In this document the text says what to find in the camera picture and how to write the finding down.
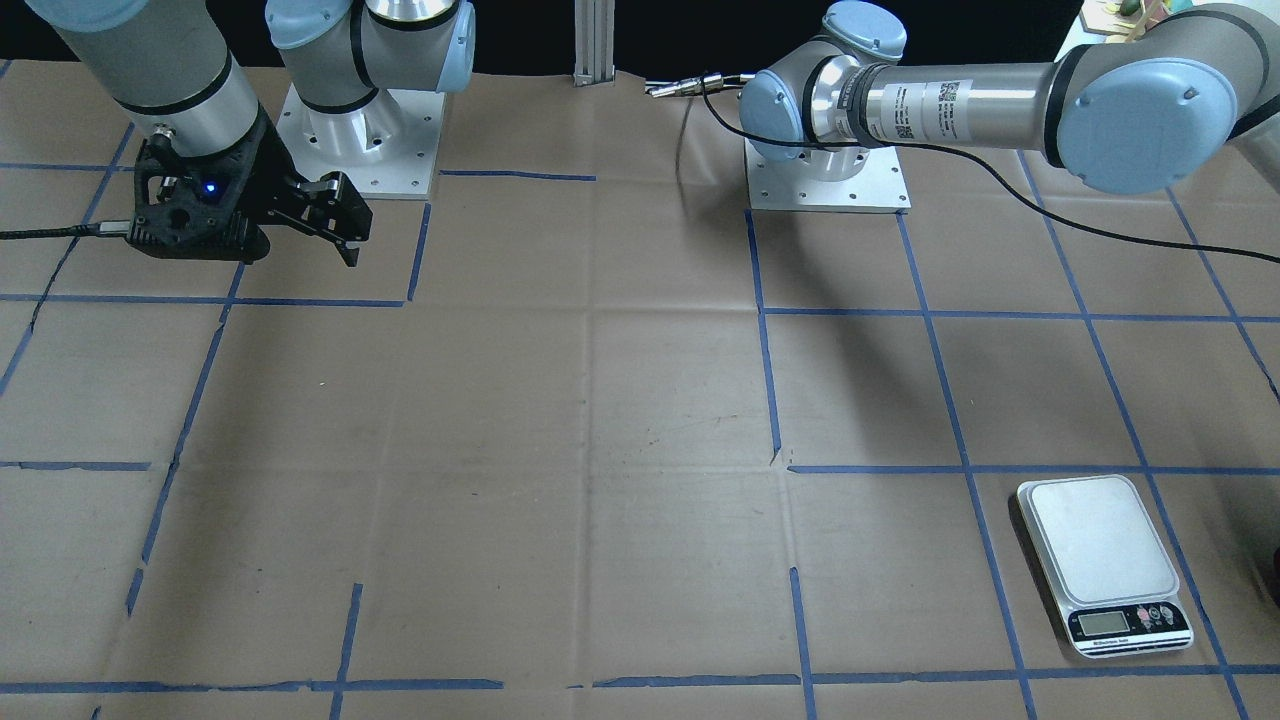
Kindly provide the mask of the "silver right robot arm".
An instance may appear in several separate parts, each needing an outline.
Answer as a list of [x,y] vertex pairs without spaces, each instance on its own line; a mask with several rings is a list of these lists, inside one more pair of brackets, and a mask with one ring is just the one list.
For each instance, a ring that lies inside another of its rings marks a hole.
[[132,119],[134,208],[122,222],[6,231],[5,241],[122,238],[157,259],[251,264],[284,225],[347,266],[372,210],[351,172],[410,152],[396,92],[457,94],[474,68],[470,1],[269,1],[270,40],[302,104],[298,138],[326,173],[306,176],[204,1],[32,1]]

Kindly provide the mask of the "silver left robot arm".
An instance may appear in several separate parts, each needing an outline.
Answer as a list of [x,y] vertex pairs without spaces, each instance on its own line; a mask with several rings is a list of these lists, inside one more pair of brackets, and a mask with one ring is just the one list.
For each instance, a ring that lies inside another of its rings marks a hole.
[[[343,161],[367,187],[410,155],[408,109],[467,87],[477,19],[467,1],[270,1],[266,20],[293,83],[285,140],[303,164]],[[1082,44],[1042,63],[902,67],[902,22],[837,1],[819,31],[763,70],[648,82],[652,97],[733,91],[751,206],[904,211],[897,151],[970,158],[1032,150],[1085,187],[1167,190],[1239,143],[1277,182],[1277,4],[1190,4],[1117,42]]]

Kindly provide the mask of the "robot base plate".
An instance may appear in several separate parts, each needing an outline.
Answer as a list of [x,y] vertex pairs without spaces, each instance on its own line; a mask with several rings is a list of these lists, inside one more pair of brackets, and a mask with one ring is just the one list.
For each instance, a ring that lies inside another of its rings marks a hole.
[[785,161],[744,145],[754,210],[902,214],[913,201],[893,149],[814,150]]

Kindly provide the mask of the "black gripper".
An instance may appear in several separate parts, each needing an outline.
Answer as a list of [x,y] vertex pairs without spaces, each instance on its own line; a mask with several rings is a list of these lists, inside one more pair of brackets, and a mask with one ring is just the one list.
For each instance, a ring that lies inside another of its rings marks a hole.
[[342,172],[302,181],[270,117],[207,156],[178,154],[177,133],[161,127],[134,161],[134,210],[128,245],[151,258],[255,263],[269,254],[264,225],[284,225],[330,243],[358,265],[372,210]]

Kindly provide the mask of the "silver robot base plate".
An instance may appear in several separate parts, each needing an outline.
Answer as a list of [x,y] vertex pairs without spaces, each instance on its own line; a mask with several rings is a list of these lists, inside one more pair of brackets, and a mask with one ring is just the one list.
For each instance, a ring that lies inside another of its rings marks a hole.
[[383,90],[366,106],[325,114],[306,106],[291,86],[276,122],[297,172],[319,181],[348,176],[366,199],[426,201],[449,96]]

